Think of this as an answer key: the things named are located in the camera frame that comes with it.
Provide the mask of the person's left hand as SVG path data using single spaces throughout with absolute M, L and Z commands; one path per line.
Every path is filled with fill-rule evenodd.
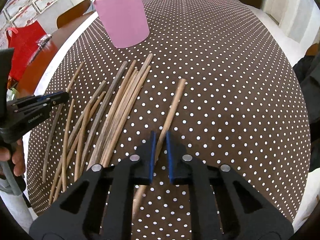
M 19 177 L 25 172 L 24 152 L 23 152 L 23 141 L 22 138 L 16 141 L 16 150 L 13 153 L 7 148 L 1 147 L 0 158 L 1 161 L 12 160 L 14 166 L 14 174 Z

